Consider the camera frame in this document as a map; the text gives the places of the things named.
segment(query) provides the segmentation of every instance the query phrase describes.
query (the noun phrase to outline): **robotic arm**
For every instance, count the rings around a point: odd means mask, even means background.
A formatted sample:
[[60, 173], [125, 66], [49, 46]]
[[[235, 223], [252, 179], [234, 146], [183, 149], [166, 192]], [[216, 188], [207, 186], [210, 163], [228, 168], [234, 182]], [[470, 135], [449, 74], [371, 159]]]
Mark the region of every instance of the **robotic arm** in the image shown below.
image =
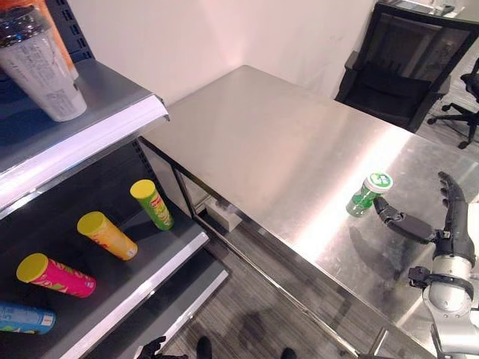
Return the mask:
[[454, 179], [439, 172], [443, 204], [448, 208], [443, 230], [435, 230], [418, 218], [399, 212], [378, 197], [377, 214], [386, 226], [423, 245], [434, 243], [433, 269], [409, 270], [410, 285], [423, 290], [424, 304], [433, 318], [431, 334], [438, 359], [479, 355], [479, 328], [472, 324], [474, 287], [469, 282], [475, 266], [474, 242], [468, 235], [468, 204]]

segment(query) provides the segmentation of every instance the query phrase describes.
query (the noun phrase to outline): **person's foot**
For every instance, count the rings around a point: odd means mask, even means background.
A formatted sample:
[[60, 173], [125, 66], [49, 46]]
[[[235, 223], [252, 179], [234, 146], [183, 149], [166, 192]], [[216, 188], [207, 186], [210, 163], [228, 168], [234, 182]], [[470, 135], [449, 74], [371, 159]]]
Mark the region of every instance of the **person's foot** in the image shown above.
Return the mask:
[[213, 348], [211, 342], [207, 337], [202, 337], [199, 339], [198, 344], [196, 345], [196, 358], [197, 359], [212, 359], [213, 358]]
[[281, 359], [297, 359], [296, 353], [291, 348], [286, 348], [281, 354]]

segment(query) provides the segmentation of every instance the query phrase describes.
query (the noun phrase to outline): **black office chair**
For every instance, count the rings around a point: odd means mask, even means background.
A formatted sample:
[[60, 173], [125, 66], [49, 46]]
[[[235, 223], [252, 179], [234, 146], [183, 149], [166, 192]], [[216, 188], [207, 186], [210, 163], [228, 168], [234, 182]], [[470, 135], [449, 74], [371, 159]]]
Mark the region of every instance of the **black office chair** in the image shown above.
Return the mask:
[[[476, 60], [474, 68], [472, 69], [471, 73], [467, 73], [461, 76], [461, 80], [466, 83], [466, 91], [470, 94], [474, 95], [476, 98], [476, 102], [479, 102], [479, 59]], [[437, 120], [452, 120], [452, 121], [464, 121], [467, 122], [469, 126], [469, 136], [467, 141], [461, 142], [458, 147], [463, 150], [468, 145], [470, 145], [474, 140], [474, 135], [476, 134], [476, 128], [479, 124], [479, 112], [472, 112], [469, 111], [458, 104], [450, 103], [449, 105], [442, 106], [443, 111], [449, 111], [450, 109], [454, 108], [458, 110], [461, 114], [453, 114], [453, 115], [442, 115], [442, 116], [434, 116], [427, 120], [427, 123], [430, 125], [436, 123]]]
[[476, 22], [377, 3], [336, 100], [416, 132], [478, 36]]

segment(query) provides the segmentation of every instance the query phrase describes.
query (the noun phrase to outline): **pringles can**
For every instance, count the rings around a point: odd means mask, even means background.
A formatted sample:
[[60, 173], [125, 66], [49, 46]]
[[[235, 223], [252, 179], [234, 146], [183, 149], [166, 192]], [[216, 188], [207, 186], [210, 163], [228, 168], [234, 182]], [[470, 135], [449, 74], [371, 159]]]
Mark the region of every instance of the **pringles can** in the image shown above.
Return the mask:
[[81, 217], [76, 229], [121, 260], [131, 260], [138, 253], [136, 243], [101, 212], [90, 212]]
[[16, 269], [16, 277], [22, 282], [44, 286], [79, 298], [88, 297], [97, 286], [92, 277], [42, 253], [33, 253], [26, 257]]
[[140, 203], [151, 221], [160, 230], [169, 230], [173, 227], [173, 218], [166, 208], [165, 202], [159, 196], [153, 181], [141, 179], [132, 185], [129, 193]]
[[55, 320], [51, 310], [0, 301], [0, 331], [45, 334], [53, 328]]

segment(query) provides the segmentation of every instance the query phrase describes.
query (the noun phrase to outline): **green pringles can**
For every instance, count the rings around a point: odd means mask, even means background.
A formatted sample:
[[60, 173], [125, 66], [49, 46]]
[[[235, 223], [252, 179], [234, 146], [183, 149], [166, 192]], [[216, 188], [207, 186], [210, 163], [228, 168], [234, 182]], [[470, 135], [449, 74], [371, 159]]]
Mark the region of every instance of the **green pringles can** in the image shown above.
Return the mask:
[[132, 185], [129, 193], [141, 204], [160, 230], [169, 230], [173, 227], [173, 217], [159, 196], [153, 181], [141, 179]]
[[362, 217], [373, 205], [374, 198], [386, 193], [392, 187], [392, 177], [376, 172], [366, 177], [361, 189], [357, 191], [346, 206], [346, 211], [353, 217]]

